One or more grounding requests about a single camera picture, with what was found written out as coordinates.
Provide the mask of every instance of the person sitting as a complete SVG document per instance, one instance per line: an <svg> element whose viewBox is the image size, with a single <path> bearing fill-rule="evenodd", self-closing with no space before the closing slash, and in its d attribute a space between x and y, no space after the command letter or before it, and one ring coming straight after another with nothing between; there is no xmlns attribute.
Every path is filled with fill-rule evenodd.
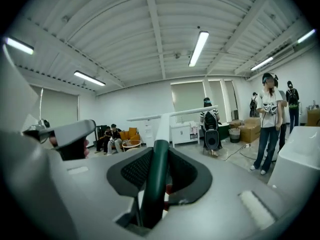
<svg viewBox="0 0 320 240"><path fill-rule="evenodd" d="M210 99L208 97L204 98L203 99L203 107L206 108L206 107L211 107L211 106L212 106L212 104L211 104ZM201 112L201 114L200 114L200 122L201 122L201 128L202 128L204 136L206 136L206 131L208 131L211 128L211 126L206 123L206 121L207 121L206 118L210 116L208 113L216 118L217 124L214 126L215 130L218 130L218 124L219 124L219 120L220 120L220 116L219 116L218 110L216 108L214 108L211 111ZM205 149L208 149L207 144L206 144L206 140L204 140L203 147ZM217 150L220 150L220 149L222 149L222 145L221 145L221 140L219 138L218 147L214 151L217 151Z"/></svg>
<svg viewBox="0 0 320 240"><path fill-rule="evenodd" d="M108 153L108 142L110 141L110 137L111 137L111 128L110 126L106 127L106 130L104 132L104 136L100 139L98 139L98 141L96 142L96 153L99 153L103 144L103 154L107 154Z"/></svg>
<svg viewBox="0 0 320 240"><path fill-rule="evenodd" d="M251 98L251 101L250 101L250 117L251 118L254 118L256 117L257 115L257 93L254 92L252 94L252 98Z"/></svg>
<svg viewBox="0 0 320 240"><path fill-rule="evenodd" d="M121 137L120 137L120 133L121 130L119 128L117 128L117 126L113 123L111 124L111 138L108 142L108 151L107 151L107 156L108 155L112 155L112 144L114 143L115 145L115 149L116 151L118 151L118 153L121 153L122 150L121 150L121 144L122 144L122 140L121 140Z"/></svg>

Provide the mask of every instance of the trash bin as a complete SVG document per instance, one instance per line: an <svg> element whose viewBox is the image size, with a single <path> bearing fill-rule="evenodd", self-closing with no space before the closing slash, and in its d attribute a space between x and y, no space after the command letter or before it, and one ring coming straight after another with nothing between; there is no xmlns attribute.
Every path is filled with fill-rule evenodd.
<svg viewBox="0 0 320 240"><path fill-rule="evenodd" d="M229 130L230 142L238 143L240 141L240 129L233 128Z"/></svg>

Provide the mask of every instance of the backpack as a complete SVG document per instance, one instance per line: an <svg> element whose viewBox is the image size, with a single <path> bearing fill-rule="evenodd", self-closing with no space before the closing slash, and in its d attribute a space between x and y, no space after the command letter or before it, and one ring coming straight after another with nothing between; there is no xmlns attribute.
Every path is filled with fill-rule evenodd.
<svg viewBox="0 0 320 240"><path fill-rule="evenodd" d="M298 98L295 94L295 89L292 89L292 91L288 90L288 92L289 92L289 99L288 99L289 108L295 109L299 106Z"/></svg>
<svg viewBox="0 0 320 240"><path fill-rule="evenodd" d="M204 116L204 126L206 130L218 128L218 121L215 116L213 116L209 111Z"/></svg>
<svg viewBox="0 0 320 240"><path fill-rule="evenodd" d="M257 104L256 104L255 100L256 100L256 98L251 99L250 110L256 110L257 109Z"/></svg>

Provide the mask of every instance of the gray floor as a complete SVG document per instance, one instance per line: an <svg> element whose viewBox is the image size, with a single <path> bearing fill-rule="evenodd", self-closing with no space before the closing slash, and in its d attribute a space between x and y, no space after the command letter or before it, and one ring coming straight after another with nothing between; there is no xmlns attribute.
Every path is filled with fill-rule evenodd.
<svg viewBox="0 0 320 240"><path fill-rule="evenodd" d="M289 136L289 127L287 127L285 138L287 139L288 136ZM233 163L237 166L240 166L244 170L247 170L252 175L257 177L262 182L268 183L268 181L271 177L271 174L274 170L275 163L271 163L270 169L267 172L267 174L265 174L265 175L260 174L260 169L250 171L250 166L254 163L255 159L257 158L259 139L256 139L254 142L252 142L250 147L243 148L240 151L239 151L239 149L246 145L245 142L231 143L229 141L229 138L227 138L226 140L223 140L221 142L221 144L222 144L222 149L217 151L217 153L218 153L217 158L211 156L208 151L204 151L203 140L200 140L200 145L198 145L196 142L192 142L192 143L176 144L175 148L177 150L181 150L181 151L188 150L189 152L192 151L196 154L202 154L202 155L204 154L205 156L211 157L213 160L214 159L226 160L228 158L226 160L226 163ZM275 152L274 152L272 160L277 159L278 151L279 151L279 144L277 144L277 146L275 148ZM98 156L103 156L103 151L95 154L95 148L94 147L91 148L89 158L94 158L94 157L98 157Z"/></svg>

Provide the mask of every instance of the fluorescent light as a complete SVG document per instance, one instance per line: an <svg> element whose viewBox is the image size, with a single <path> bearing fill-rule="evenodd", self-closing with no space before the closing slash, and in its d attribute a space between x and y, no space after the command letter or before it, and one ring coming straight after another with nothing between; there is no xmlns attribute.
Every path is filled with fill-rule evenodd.
<svg viewBox="0 0 320 240"><path fill-rule="evenodd" d="M308 37L310 37L314 33L316 33L315 29L312 29L310 32L306 33L303 37L298 39L298 44L302 43L304 40L306 40Z"/></svg>
<svg viewBox="0 0 320 240"><path fill-rule="evenodd" d="M270 57L267 58L266 60L262 61L261 63L259 63L258 65L254 66L253 68L251 68L252 71L257 70L258 68L261 68L263 65L269 63L270 61L272 61L274 58Z"/></svg>
<svg viewBox="0 0 320 240"><path fill-rule="evenodd" d="M6 37L5 38L5 43L9 46L12 46L14 48L17 48L27 54L33 54L34 53L34 48L31 47L30 45L27 45L26 43L23 43L17 39Z"/></svg>
<svg viewBox="0 0 320 240"><path fill-rule="evenodd" d="M74 75L77 76L77 77L80 77L82 79L88 80L88 81L90 81L92 83L95 83L95 84L97 84L99 86L105 86L106 85L104 82L101 82L101 81L99 81L97 79L94 79L93 77L91 77L91 76L89 76L87 74L81 73L80 71L75 71Z"/></svg>
<svg viewBox="0 0 320 240"><path fill-rule="evenodd" d="M209 33L207 31L200 31L192 57L189 62L189 67L194 67L196 65L197 60L201 54L201 51L204 48L205 43L208 39L208 36L209 36Z"/></svg>

